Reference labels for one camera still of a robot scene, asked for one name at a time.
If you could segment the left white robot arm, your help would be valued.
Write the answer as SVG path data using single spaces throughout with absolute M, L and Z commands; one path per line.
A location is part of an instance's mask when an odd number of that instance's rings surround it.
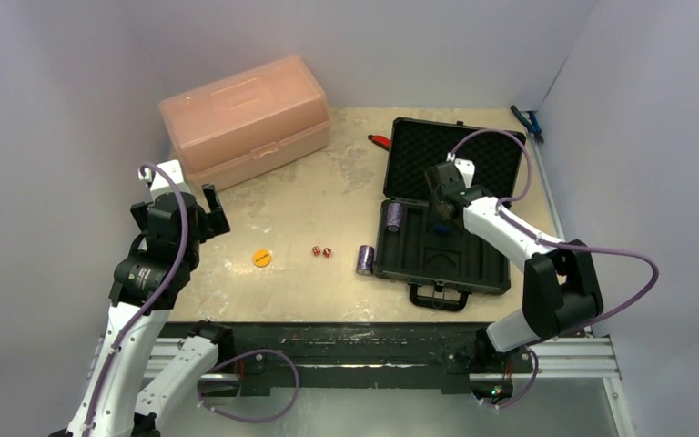
M 143 382 L 177 295 L 198 266 L 200 244 L 230 231 L 214 186 L 202 192 L 207 208 L 190 193 L 171 191 L 132 206 L 141 232 L 115 269 L 101 356 L 79 409 L 58 435 L 158 436 L 204 371 L 234 363 L 233 330 L 202 320 L 168 365 Z

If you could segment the purple poker chip stack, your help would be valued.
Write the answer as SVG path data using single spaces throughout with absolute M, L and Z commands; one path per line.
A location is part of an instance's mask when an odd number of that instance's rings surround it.
M 391 202 L 386 211 L 386 229 L 389 232 L 399 232 L 403 217 L 403 206 L 398 202 Z

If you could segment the aluminium extrusion rail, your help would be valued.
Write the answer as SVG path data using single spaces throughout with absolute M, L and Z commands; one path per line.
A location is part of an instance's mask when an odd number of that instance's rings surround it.
M 542 133 L 532 134 L 532 150 L 535 156 L 537 171 L 545 191 L 556 236 L 566 242 L 566 238 L 562 230 L 562 224 L 555 206 L 552 189 L 548 182 L 545 168 L 542 163 L 540 146 L 542 145 L 543 140 L 539 137 L 542 137 Z M 576 331 L 584 330 L 584 336 L 590 339 L 593 337 L 593 329 L 588 325 L 580 326 L 580 323 L 585 323 L 587 319 L 578 320 L 577 324 L 574 324 L 574 322 L 575 317 L 580 318 L 581 316 L 587 315 L 595 316 L 595 311 L 598 308 L 603 308 L 603 300 L 598 297 L 599 290 L 600 288 L 596 284 L 595 268 L 593 267 L 592 262 L 590 262 L 590 265 L 586 267 L 585 278 L 582 278 L 581 274 L 578 272 L 567 273 L 564 276 L 562 292 L 563 302 L 566 307 L 565 310 L 562 310 L 564 314 L 564 321 L 568 323 L 567 328 Z M 624 400 L 620 375 L 616 368 L 614 368 L 614 370 L 614 375 L 602 378 L 613 424 L 615 425 L 618 436 L 636 436 L 636 430 L 632 424 L 630 413 L 627 410 L 627 403 Z

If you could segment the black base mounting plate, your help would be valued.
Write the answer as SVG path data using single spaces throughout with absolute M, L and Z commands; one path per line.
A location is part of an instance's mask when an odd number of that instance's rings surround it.
M 532 369 L 528 351 L 481 367 L 474 358 L 480 322 L 230 322 L 223 368 L 201 380 L 239 383 L 244 396 L 274 388 L 410 389 L 468 394 L 520 382 Z

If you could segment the pink plastic storage box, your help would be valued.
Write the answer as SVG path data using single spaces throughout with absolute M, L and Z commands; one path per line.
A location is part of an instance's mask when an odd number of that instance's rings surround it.
M 329 143 L 325 91 L 290 56 L 169 97 L 159 110 L 185 177 L 229 188 Z

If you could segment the yellow big blind button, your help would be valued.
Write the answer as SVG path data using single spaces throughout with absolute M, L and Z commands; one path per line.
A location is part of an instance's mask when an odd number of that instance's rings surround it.
M 272 261 L 272 253 L 268 249 L 257 250 L 253 257 L 252 262 L 258 268 L 267 267 Z

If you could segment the red-handled tool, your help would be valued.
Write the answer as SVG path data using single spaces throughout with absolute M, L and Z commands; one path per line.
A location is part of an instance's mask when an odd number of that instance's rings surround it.
M 368 136 L 367 136 L 367 139 L 368 139 L 372 144 L 374 144 L 375 146 L 381 147 L 381 148 L 383 148 L 383 149 L 385 149 L 385 150 L 389 150 L 389 149 L 390 149 L 390 145 L 391 145 L 390 140 L 389 140 L 388 138 L 384 137 L 384 136 L 380 136 L 380 135 L 368 135 Z

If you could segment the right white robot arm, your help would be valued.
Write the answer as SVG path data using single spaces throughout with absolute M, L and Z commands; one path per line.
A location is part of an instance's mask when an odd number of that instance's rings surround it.
M 441 219 L 489 243 L 523 274 L 521 307 L 476 334 L 474 357 L 483 369 L 495 371 L 511 351 L 556 337 L 603 313 L 587 245 L 548 235 L 509 211 L 506 199 L 479 186 L 467 187 L 453 162 L 428 168 L 425 178 Z

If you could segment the blue-handled pliers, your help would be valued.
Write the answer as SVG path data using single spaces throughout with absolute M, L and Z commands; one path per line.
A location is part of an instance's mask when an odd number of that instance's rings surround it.
M 525 127 L 527 132 L 534 137 L 536 142 L 544 142 L 542 128 L 533 111 L 523 112 L 515 105 L 511 105 L 510 110 L 516 119 Z

